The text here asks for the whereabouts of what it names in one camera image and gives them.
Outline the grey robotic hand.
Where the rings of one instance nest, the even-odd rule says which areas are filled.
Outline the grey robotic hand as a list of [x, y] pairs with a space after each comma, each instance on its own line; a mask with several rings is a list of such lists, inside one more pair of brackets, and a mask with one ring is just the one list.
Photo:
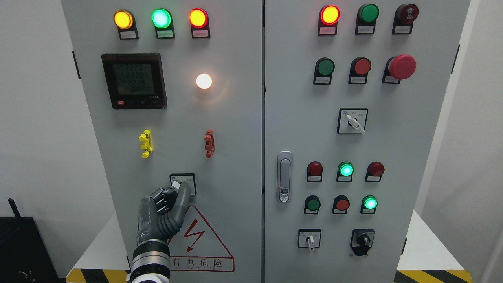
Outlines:
[[191, 196], [187, 181], [174, 181], [170, 189], [160, 187], [142, 197], [138, 210], [136, 243], [151, 239], [166, 241], [182, 228]]

